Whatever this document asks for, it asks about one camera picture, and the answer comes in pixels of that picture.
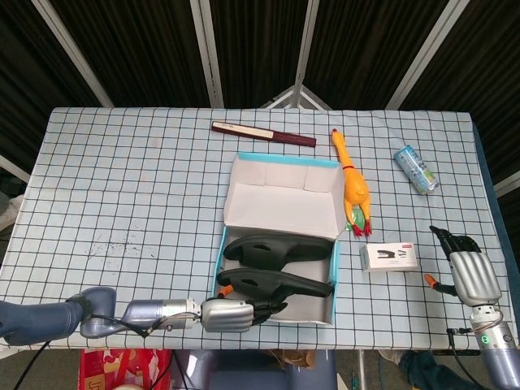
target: blue can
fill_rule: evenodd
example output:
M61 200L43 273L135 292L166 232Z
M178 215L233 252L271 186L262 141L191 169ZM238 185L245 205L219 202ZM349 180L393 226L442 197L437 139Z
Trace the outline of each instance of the blue can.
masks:
M439 187L436 177L410 145L396 152L393 157L421 195Z

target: open box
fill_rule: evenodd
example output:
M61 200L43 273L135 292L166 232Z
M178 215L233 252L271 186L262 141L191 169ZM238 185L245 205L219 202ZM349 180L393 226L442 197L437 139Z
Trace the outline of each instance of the open box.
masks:
M339 243L345 228L344 176L338 162L276 154L239 153L232 167L224 207L224 230L215 267L213 296L221 286L220 271L242 267L226 259L224 248L234 240L259 232L288 232L334 242L331 257L290 262L283 272L328 282L334 292L327 298L292 295L288 307L271 316L288 323L329 323L334 320ZM227 297L245 298L237 292Z

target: red bag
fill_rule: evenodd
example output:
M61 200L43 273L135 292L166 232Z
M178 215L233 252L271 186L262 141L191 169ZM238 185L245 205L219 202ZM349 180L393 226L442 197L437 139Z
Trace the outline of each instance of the red bag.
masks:
M154 390L169 390L171 354L166 349L84 349L78 389L112 390L122 384L149 389L166 370Z

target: table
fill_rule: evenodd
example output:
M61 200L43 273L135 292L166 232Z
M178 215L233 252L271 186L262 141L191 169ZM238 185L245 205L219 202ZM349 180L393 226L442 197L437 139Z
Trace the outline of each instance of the table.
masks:
M213 120L299 132L315 149L210 131ZM429 289L423 273L452 281L428 227L471 235L489 254L514 319L507 272L475 152L468 114L431 111L58 108L49 126L0 271L0 298L62 301L91 286L117 289L116 315L132 299L209 296L223 205L237 151L336 158L331 128L344 131L372 198L369 242L413 241L418 272L366 274L367 239L343 232L334 326L264 323L242 334L156 331L51 348L446 349L445 328L468 327L470 310ZM418 195L392 152L411 144L441 186ZM458 336L461 349L476 349Z

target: white box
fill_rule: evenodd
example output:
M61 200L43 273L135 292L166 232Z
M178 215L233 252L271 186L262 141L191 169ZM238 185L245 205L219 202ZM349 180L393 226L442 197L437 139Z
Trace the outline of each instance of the white box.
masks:
M220 286L216 275L242 265L227 260L224 248L234 240L259 232L287 232L334 242L331 257L313 262L291 262L283 272L330 283L327 298L292 295L288 307L271 320L287 323L333 323L339 244L345 228L344 176L334 161L276 154L239 153L233 162L224 206L224 231L215 268L213 294ZM237 292L229 298L243 299Z
M366 244L359 253L364 271L416 271L414 243Z

